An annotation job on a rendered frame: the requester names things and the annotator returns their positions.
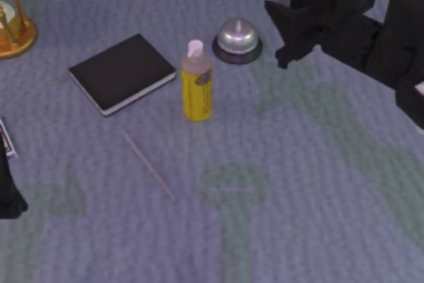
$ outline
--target gold candle holder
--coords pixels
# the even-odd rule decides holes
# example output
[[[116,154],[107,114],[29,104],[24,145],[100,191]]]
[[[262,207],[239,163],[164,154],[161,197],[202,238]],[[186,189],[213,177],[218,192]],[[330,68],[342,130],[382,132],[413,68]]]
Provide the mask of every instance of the gold candle holder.
[[[15,8],[0,1],[0,59],[12,58],[27,51],[37,39],[37,27],[24,13],[21,2]]]

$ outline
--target bottle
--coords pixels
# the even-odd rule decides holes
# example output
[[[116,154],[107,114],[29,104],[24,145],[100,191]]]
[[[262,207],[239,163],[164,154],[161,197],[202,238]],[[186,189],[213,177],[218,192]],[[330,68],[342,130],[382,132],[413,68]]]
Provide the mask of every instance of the bottle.
[[[212,64],[200,40],[188,44],[181,63],[183,110],[191,121],[205,121],[212,115]]]

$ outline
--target yellow liquid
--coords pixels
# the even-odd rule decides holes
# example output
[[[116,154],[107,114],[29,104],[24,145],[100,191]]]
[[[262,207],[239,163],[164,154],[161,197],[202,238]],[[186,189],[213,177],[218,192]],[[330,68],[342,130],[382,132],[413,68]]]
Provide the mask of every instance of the yellow liquid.
[[[200,75],[181,70],[183,109],[191,121],[205,121],[212,115],[212,70]]]

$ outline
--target notebook cover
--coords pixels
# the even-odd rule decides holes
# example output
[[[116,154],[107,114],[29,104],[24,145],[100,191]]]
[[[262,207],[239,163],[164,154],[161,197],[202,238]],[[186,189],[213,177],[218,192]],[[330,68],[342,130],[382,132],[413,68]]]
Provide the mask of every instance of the notebook cover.
[[[176,73],[176,69],[141,34],[71,67],[69,71],[104,115],[125,101],[131,103],[134,101],[132,97],[140,95],[143,90],[150,91],[149,88],[157,86],[158,82],[164,84],[166,78]]]

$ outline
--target table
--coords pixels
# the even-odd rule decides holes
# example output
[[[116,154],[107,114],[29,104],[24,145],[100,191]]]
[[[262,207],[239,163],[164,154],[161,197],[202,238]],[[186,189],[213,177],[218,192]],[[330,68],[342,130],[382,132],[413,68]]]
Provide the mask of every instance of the table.
[[[368,14],[382,20],[387,4]],[[0,282],[422,282],[424,137],[391,90],[319,49],[278,69],[263,0],[23,5],[40,37],[0,62],[0,110],[30,209],[0,222]],[[264,53],[239,67],[214,59],[205,123],[182,115],[179,81],[109,118],[72,81],[48,87],[138,32],[175,66],[193,38],[211,54],[236,16],[257,26]]]

